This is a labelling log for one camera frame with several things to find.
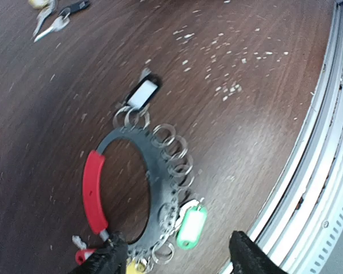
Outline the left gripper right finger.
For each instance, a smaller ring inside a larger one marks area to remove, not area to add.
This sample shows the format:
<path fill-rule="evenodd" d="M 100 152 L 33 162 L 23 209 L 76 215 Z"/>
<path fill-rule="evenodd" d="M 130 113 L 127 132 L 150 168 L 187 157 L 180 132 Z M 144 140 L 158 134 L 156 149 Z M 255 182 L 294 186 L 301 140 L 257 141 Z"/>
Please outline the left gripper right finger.
<path fill-rule="evenodd" d="M 244 231 L 233 231 L 229 239 L 229 252 L 233 273 L 286 274 Z"/>

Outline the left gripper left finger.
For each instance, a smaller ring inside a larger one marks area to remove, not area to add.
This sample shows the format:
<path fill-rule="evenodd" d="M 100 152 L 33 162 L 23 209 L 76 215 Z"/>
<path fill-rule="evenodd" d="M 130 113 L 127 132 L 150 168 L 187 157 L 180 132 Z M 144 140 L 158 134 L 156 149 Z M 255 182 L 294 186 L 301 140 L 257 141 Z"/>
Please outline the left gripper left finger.
<path fill-rule="evenodd" d="M 123 234 L 114 232 L 102 247 L 69 274 L 125 274 L 128 258 L 128 244 Z"/>

